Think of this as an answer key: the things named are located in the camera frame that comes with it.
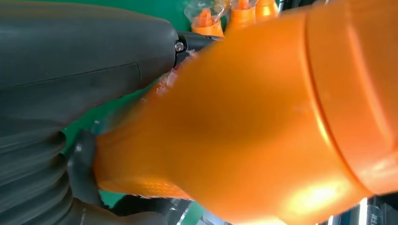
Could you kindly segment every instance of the orange bottle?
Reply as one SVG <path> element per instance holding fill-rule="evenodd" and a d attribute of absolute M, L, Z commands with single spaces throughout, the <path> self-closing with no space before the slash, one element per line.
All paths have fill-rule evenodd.
<path fill-rule="evenodd" d="M 258 0 L 256 4 L 256 20 L 262 22 L 278 16 L 278 6 L 275 0 Z"/>
<path fill-rule="evenodd" d="M 231 16 L 227 32 L 231 33 L 256 23 L 257 0 L 231 0 Z"/>
<path fill-rule="evenodd" d="M 98 185 L 237 225 L 311 225 L 398 190 L 397 19 L 397 1 L 336 0 L 231 34 L 98 137 Z"/>
<path fill-rule="evenodd" d="M 195 33 L 224 37 L 221 17 L 225 3 L 215 0 L 193 0 L 185 8 L 184 13 L 191 21 L 191 29 Z"/>

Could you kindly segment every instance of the transparent plastic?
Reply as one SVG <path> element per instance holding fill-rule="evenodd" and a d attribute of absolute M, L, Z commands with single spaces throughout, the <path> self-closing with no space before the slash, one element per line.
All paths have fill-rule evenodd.
<path fill-rule="evenodd" d="M 220 21 L 226 3 L 223 0 L 192 0 L 184 10 L 185 16 L 194 27 L 208 27 Z"/>

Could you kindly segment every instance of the screw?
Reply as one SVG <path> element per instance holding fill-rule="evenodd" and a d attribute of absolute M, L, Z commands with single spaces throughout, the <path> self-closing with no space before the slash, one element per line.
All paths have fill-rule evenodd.
<path fill-rule="evenodd" d="M 184 50 L 184 44 L 182 42 L 177 42 L 176 45 L 174 46 L 177 52 L 180 52 Z"/>

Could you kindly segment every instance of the black machine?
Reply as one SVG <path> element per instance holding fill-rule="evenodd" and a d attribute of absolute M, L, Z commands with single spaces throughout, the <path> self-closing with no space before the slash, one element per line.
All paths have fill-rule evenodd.
<path fill-rule="evenodd" d="M 60 130 L 88 109 L 147 86 L 214 39 L 122 9 L 0 3 L 0 224 L 175 220 L 104 209 L 90 170 L 93 136 L 82 131 L 65 157 Z M 179 205 L 182 212 L 187 207 Z"/>

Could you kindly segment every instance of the orange cap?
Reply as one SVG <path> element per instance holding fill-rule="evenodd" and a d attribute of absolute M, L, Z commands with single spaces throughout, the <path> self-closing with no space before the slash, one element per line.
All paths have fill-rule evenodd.
<path fill-rule="evenodd" d="M 310 65 L 330 130 L 375 194 L 398 190 L 397 15 L 398 1 L 346 0 L 308 16 Z"/>
<path fill-rule="evenodd" d="M 199 16 L 196 18 L 196 26 L 209 27 L 213 25 L 211 11 L 209 8 L 204 8 Z"/>
<path fill-rule="evenodd" d="M 222 27 L 221 27 L 221 21 L 219 20 L 215 22 L 213 25 L 207 27 L 197 27 L 192 24 L 191 29 L 193 32 L 198 34 L 219 36 L 222 38 L 224 37 L 224 33 L 222 32 Z"/>

